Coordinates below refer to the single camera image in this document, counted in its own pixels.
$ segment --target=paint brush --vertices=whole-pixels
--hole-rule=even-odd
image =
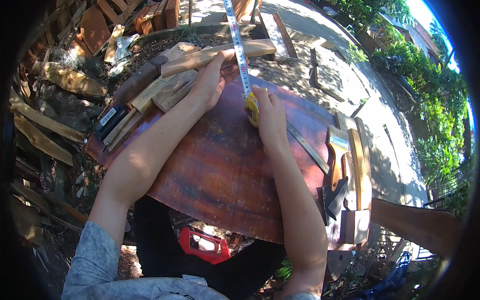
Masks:
[[[340,178],[340,167],[342,165],[342,156],[348,152],[348,134],[332,125],[328,126],[327,145],[333,151],[333,165],[330,174],[330,188],[335,191]]]

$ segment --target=black pants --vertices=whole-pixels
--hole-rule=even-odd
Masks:
[[[200,276],[209,287],[228,298],[245,299],[270,278],[286,256],[283,245],[263,240],[256,240],[219,264],[185,254],[172,229],[168,210],[168,206],[146,195],[135,203],[133,229],[145,277]]]

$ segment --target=orange brush handle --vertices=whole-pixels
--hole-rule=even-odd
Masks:
[[[330,142],[328,142],[328,145],[333,151],[333,165],[332,165],[332,172],[330,174],[330,188],[332,189],[332,191],[335,191],[336,186],[338,184],[338,180],[340,179],[340,167],[342,166],[342,156],[343,154],[348,152],[348,149],[339,147]]]

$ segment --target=measuring tape blade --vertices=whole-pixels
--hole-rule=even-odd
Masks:
[[[227,11],[227,21],[230,27],[230,33],[232,34],[233,48],[235,49],[235,56],[237,57],[237,63],[240,70],[241,84],[243,85],[243,97],[246,98],[252,92],[250,85],[250,78],[248,76],[247,60],[245,58],[245,52],[241,44],[240,30],[233,11],[232,0],[223,0],[223,5]]]

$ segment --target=wooden board table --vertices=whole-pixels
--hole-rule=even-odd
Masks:
[[[325,109],[283,88],[250,76],[251,83],[275,92],[287,110],[287,119],[327,162],[328,125],[335,118]],[[249,237],[283,242],[282,216],[275,182],[264,154],[258,129],[249,124],[239,78],[225,87],[215,108],[190,130],[165,163],[148,195],[208,224]],[[124,143],[110,153],[95,136],[87,152],[107,168],[135,137],[163,115],[155,108]],[[317,187],[329,183],[301,145],[288,133],[288,141],[305,182],[323,211]],[[327,228],[329,250],[352,250],[339,242],[340,220]]]

